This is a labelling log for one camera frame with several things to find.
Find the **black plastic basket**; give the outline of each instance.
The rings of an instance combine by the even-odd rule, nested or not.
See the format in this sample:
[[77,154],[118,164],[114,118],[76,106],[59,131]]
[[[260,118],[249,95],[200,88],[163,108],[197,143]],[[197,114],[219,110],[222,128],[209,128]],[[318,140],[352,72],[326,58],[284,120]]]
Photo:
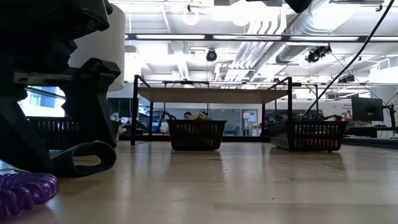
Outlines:
[[290,151],[338,151],[344,121],[293,121],[268,125],[271,144]]
[[[88,142],[80,131],[78,121],[71,118],[27,117],[33,129],[39,135],[47,149],[66,150],[77,144]],[[119,123],[112,121],[114,136]]]
[[220,148],[227,121],[168,120],[175,150],[210,151]]

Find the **black frame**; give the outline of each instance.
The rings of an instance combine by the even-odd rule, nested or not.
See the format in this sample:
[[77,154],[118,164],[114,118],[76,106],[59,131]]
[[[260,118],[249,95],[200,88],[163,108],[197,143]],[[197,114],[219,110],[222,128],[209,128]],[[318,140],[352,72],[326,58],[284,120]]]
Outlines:
[[[375,35],[375,37],[398,37],[396,35]],[[245,42],[314,42],[314,43],[365,43],[367,35],[288,35],[288,34],[164,34],[141,33],[126,34],[125,40],[135,41],[245,41]],[[396,43],[396,39],[371,39],[370,43]]]
[[[151,88],[151,86],[139,75],[134,76],[134,85],[133,85],[133,92],[132,92],[132,118],[131,118],[131,136],[130,136],[130,145],[135,145],[136,141],[169,141],[170,136],[154,136],[152,135],[152,121],[153,121],[153,110],[154,110],[154,102],[150,103],[150,111],[149,111],[149,133],[147,136],[136,136],[136,125],[133,124],[133,121],[137,119],[138,116],[138,82],[141,81],[146,87]],[[165,87],[169,83],[178,83],[178,84],[194,84],[194,83],[201,83],[208,85],[210,87],[209,82],[193,82],[193,81],[165,81]],[[283,80],[273,84],[267,90],[276,88],[277,86],[287,85],[287,117],[289,120],[293,119],[293,86],[301,86],[301,83],[293,83],[292,77],[286,77]],[[264,130],[265,128],[265,111],[266,111],[266,104],[262,104],[262,116],[261,116],[261,129]],[[256,137],[249,137],[249,136],[223,136],[224,142],[264,142],[266,141],[265,137],[256,136]]]

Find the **desk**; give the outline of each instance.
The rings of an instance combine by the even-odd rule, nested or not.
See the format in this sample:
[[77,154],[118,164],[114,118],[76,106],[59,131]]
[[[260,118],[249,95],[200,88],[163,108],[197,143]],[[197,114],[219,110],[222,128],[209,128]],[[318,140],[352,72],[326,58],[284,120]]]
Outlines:
[[370,138],[377,138],[378,131],[393,131],[392,127],[353,127],[350,128],[345,134],[355,135],[355,136],[365,136]]
[[[146,86],[138,85],[139,81]],[[165,86],[167,83],[179,83],[184,84],[187,81],[177,82],[164,82]],[[189,82],[201,83],[210,86],[210,82]],[[276,90],[278,85],[286,86],[287,89]],[[149,114],[149,126],[152,126],[153,122],[153,110],[154,102],[164,103],[245,103],[245,104],[261,104],[262,113],[265,114],[266,103],[275,101],[283,96],[287,96],[287,109],[288,117],[292,119],[292,108],[293,108],[293,96],[292,88],[297,83],[292,82],[292,77],[286,77],[285,79],[273,84],[271,87],[265,90],[243,90],[243,89],[220,89],[220,88],[152,88],[142,77],[139,75],[134,76],[134,88],[132,96],[132,117],[135,119],[138,115],[138,95],[150,102],[150,114]],[[262,117],[262,125],[264,127],[265,117]],[[136,132],[136,127],[131,126],[131,133]],[[164,136],[152,135],[151,129],[147,136],[131,135],[131,145],[135,145],[135,141],[163,141]],[[225,136],[223,139],[235,138],[234,141],[257,141],[262,142],[264,138],[261,137],[244,137],[240,136]]]

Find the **floor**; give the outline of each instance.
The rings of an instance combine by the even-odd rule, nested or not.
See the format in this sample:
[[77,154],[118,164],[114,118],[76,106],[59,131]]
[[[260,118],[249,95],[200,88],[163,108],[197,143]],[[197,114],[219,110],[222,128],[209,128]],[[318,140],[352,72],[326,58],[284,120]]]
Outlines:
[[113,169],[63,179],[48,204],[4,223],[398,223],[398,151],[223,143],[176,153],[168,142],[121,142],[117,152]]

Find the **ceiling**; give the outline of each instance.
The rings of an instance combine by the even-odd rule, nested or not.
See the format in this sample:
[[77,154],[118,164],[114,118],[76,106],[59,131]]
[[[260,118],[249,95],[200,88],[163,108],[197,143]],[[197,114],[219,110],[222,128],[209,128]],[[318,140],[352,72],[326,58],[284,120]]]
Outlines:
[[[264,20],[261,16],[268,16],[272,23],[277,18],[279,12],[286,17],[286,27],[295,22],[298,15],[286,5],[282,7],[267,7],[261,2],[238,1],[231,6],[214,6],[214,0],[191,1],[191,9],[198,13],[198,22],[195,25],[188,25],[186,18],[192,17],[184,15],[187,11],[187,2],[190,1],[110,1],[116,3],[126,14],[126,33],[173,33],[173,34],[247,34],[250,32],[251,23],[246,26],[237,26],[242,17],[250,16],[251,21]],[[231,8],[236,4],[242,4],[239,10]],[[349,19],[334,29],[330,34],[333,35],[368,35],[381,14],[376,12],[376,6],[362,6]],[[335,19],[338,14],[331,15],[330,19]],[[276,21],[282,27],[282,20]],[[393,6],[384,22],[378,28],[376,34],[396,35],[398,33],[398,7]],[[242,42],[208,42],[191,41],[186,42],[186,53],[184,58],[176,55],[168,47],[170,41],[126,41],[126,45],[133,45],[137,48],[137,54],[148,69],[142,70],[141,75],[146,80],[170,80],[182,79],[184,77],[175,76],[181,71],[181,63],[186,65],[190,76],[185,77],[191,80],[209,80],[217,77],[217,64],[230,65],[237,58],[237,54],[242,50]],[[304,60],[307,52],[296,56],[287,65],[271,65],[278,68],[270,69],[266,75],[255,74],[261,81],[270,82],[273,78],[282,75],[292,76],[295,82],[327,82],[333,75],[339,73],[353,55],[361,48],[362,44],[330,44],[332,54],[322,58],[317,63],[311,65]],[[215,49],[218,55],[217,61],[207,62],[206,54],[208,49]],[[398,54],[398,44],[369,44],[361,55],[361,60],[357,60],[351,67],[357,79],[361,82],[368,80],[369,69],[377,66],[377,62],[386,59],[389,55]],[[246,71],[246,74],[236,76],[237,78],[247,77],[253,81],[253,72]]]

